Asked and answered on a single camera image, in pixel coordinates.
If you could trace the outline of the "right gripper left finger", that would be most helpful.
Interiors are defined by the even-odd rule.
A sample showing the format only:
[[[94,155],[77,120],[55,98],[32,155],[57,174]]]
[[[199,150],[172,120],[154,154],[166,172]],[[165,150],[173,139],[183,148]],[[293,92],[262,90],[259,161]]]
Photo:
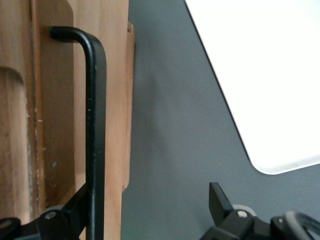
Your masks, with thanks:
[[[37,219],[41,240],[78,240],[86,225],[86,185],[83,185],[62,208],[47,210]]]

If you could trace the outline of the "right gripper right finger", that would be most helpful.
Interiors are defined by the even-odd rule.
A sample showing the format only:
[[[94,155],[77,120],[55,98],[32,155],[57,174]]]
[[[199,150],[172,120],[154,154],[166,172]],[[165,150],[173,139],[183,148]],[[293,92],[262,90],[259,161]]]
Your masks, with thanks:
[[[209,184],[208,206],[214,226],[203,240],[257,240],[255,233],[256,213],[248,206],[231,204],[221,185]]]

